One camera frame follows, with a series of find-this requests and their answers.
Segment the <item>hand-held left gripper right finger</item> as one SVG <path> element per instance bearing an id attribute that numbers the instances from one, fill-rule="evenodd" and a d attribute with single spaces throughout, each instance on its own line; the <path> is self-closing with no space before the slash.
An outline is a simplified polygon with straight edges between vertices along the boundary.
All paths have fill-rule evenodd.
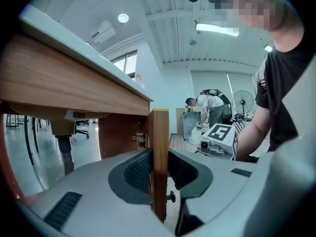
<path id="1" fill-rule="evenodd" d="M 180 192 L 176 236 L 247 236 L 272 154 L 257 163 L 169 150 L 169 173 Z"/>

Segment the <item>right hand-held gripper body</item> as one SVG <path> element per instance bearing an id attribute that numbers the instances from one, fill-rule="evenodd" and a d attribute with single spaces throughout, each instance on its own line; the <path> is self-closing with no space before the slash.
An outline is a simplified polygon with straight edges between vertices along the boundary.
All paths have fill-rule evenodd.
<path id="1" fill-rule="evenodd" d="M 202 135 L 197 151 L 214 158 L 235 160 L 238 138 L 233 125 L 215 124 Z"/>

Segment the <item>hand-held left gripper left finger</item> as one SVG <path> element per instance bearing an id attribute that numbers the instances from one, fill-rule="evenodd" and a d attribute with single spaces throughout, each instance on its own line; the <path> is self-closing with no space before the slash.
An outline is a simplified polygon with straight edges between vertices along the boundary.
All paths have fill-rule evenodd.
<path id="1" fill-rule="evenodd" d="M 167 236 L 146 189 L 126 178 L 128 169 L 150 168 L 151 158 L 144 149 L 76 169 L 31 206 L 31 224 L 46 237 Z"/>

